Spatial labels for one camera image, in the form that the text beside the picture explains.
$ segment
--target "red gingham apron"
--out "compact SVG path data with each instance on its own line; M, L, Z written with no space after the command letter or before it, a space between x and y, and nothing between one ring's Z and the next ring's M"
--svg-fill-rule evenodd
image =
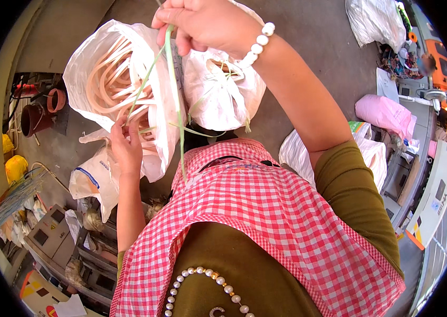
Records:
M200 172L223 156L243 160ZM301 282L323 316L383 315L392 306L405 284L385 257L307 181L264 160L277 164L262 144L242 138L185 154L186 183L178 167L169 204L125 252L111 316L163 313L183 240L203 221L244 232Z

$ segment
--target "pink sack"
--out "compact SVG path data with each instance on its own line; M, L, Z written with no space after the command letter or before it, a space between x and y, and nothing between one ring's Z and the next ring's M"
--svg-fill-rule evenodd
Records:
M397 133L411 140L417 117L404 106L387 97L366 95L355 103L355 114L374 126Z

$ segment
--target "left hand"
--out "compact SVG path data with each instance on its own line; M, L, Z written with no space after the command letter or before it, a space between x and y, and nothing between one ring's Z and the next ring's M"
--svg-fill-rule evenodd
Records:
M129 126L122 126L126 115L119 118L111 128L111 147L118 160L121 174L140 177L142 165L142 145L139 139L139 123L131 121Z

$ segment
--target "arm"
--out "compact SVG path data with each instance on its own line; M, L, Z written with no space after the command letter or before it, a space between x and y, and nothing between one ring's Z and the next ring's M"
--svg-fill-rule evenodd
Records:
M133 121L130 126L122 127L125 121L126 116L119 118L111 129L112 151L121 169L116 219L118 252L128 250L146 226L139 191L142 147L138 122Z
M214 47L241 59L261 34L262 26L227 0L167 0L153 18L163 45L166 23L179 27L181 55ZM327 149L352 140L340 108L297 52L273 35L253 68L265 81L309 152L312 166Z

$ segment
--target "hose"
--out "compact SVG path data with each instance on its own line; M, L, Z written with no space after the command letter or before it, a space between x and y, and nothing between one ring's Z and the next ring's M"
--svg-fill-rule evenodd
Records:
M49 174L51 174L51 176L58 182L58 184L60 184L67 191L67 193L70 194L70 191L68 190L67 186L63 185L63 183L56 177L56 175L53 172L51 172L50 169L47 168L47 166L45 166L41 162L33 162L30 168L33 169L34 166L36 165L40 165L42 168L44 168Z

